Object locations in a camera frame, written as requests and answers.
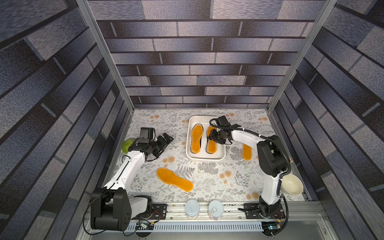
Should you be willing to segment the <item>orange fuzzy insole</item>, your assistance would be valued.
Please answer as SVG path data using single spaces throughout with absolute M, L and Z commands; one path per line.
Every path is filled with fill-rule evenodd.
M 176 186 L 179 189 L 190 192 L 193 190 L 194 184 L 186 179 L 177 176 L 173 171 L 165 168 L 157 169 L 157 177 L 165 184 Z
M 246 161 L 252 159 L 252 148 L 246 144 L 243 144 L 242 158 Z
M 191 131 L 191 152 L 197 154 L 201 150 L 201 139 L 203 136 L 203 126 L 201 124 L 196 124 Z
M 208 154 L 214 154 L 217 151 L 217 143 L 209 139 L 212 130 L 216 130 L 216 128 L 209 126 L 207 129 L 207 147 L 206 151 Z

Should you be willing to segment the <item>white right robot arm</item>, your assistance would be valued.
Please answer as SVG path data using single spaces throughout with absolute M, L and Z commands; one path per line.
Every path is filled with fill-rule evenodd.
M 220 145 L 237 141 L 257 150 L 259 165 L 264 172 L 264 185 L 258 208 L 253 210 L 253 214 L 270 218 L 281 207 L 282 178 L 291 173 L 290 158 L 281 147 L 280 138 L 276 135 L 265 137 L 240 125 L 231 125 L 226 116 L 211 119 L 209 124 L 215 128 L 208 136 L 209 140 Z

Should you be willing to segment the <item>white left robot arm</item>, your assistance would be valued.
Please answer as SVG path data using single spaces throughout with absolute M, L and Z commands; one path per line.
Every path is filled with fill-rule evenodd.
M 152 216 L 152 198 L 140 195 L 130 199 L 127 190 L 148 156 L 159 158 L 173 140 L 166 133 L 156 136 L 154 128 L 141 128 L 140 136 L 129 146 L 125 160 L 116 174 L 104 187 L 96 188 L 92 193 L 91 229 L 124 232 L 132 219 Z

